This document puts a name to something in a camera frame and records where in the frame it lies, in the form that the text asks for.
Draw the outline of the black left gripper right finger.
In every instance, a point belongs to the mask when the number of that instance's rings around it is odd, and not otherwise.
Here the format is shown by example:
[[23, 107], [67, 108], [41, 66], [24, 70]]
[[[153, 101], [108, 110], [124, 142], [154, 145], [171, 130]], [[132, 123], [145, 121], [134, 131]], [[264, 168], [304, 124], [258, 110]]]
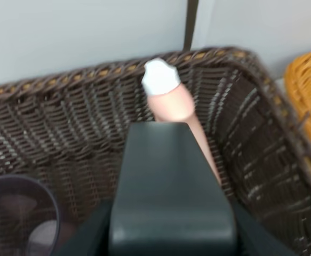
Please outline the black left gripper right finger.
[[291, 249], [271, 235], [240, 203], [236, 200], [231, 200], [230, 203], [237, 223], [236, 255], [295, 255]]

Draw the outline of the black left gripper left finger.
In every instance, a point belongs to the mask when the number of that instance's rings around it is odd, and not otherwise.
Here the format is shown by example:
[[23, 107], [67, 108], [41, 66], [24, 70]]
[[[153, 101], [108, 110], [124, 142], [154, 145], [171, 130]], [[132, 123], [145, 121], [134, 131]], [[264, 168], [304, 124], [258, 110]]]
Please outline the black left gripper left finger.
[[112, 202], [101, 202], [77, 232], [54, 255], [108, 255]]

